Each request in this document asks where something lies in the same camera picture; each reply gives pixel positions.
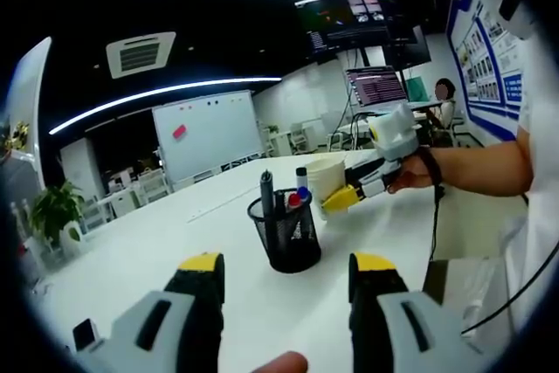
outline ceiling light strip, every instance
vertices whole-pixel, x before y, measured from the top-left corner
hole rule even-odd
[[[177,86],[169,86],[169,87],[162,87],[160,89],[154,89],[153,91],[147,91],[144,93],[137,93],[136,95],[127,96],[125,98],[120,98],[119,100],[114,100],[112,102],[108,102],[105,105],[100,105],[94,109],[90,109],[89,111],[84,112],[83,114],[77,115],[70,120],[63,122],[59,126],[53,128],[49,131],[49,135],[55,135],[58,131],[63,130],[64,128],[70,127],[72,124],[83,120],[91,115],[100,113],[101,111],[105,111],[106,109],[116,107],[117,105],[124,104],[126,102],[130,102],[131,100],[139,100],[141,98],[146,98],[148,96],[157,95],[159,93],[166,93],[172,91],[178,91],[180,89],[190,89],[192,87],[200,87],[200,86],[212,86],[212,85],[224,85],[228,83],[252,83],[252,82],[281,82],[281,78],[242,78],[242,79],[221,79],[221,80],[206,80],[205,82],[194,82],[194,83],[186,83],[184,85],[177,85]]]

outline whiteboard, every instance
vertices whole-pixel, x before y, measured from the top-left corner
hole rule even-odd
[[[166,175],[173,184],[262,153],[250,91],[175,102],[153,108],[152,114]],[[175,138],[181,126],[186,131]]]

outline green plant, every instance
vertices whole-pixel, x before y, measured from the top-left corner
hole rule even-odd
[[[54,245],[59,243],[60,231],[64,226],[79,220],[79,207],[84,199],[76,190],[77,187],[65,181],[60,188],[48,187],[33,203],[31,224]],[[75,229],[72,228],[69,233],[72,239],[79,241],[79,234]]]

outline black ceiling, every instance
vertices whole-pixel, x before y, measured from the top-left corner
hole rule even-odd
[[[296,1],[15,0],[10,7],[17,42],[4,55],[9,63],[3,79],[9,79],[11,70],[6,69],[12,69],[21,55],[43,37],[52,36],[40,102],[44,132],[94,106],[152,88],[207,79],[283,76],[308,63],[293,7]],[[444,30],[450,0],[400,1],[425,32]],[[176,32],[167,67],[111,79],[108,43],[161,31]],[[160,95],[97,114],[60,137],[80,136],[84,128],[118,114],[184,95]]]

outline hand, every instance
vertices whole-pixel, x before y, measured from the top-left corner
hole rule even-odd
[[[287,351],[278,358],[274,358],[267,365],[262,366],[253,373],[306,373],[307,359],[294,351]]]
[[[425,188],[432,186],[429,171],[419,156],[410,156],[400,169],[400,176],[389,187],[388,192],[394,194],[402,188]]]

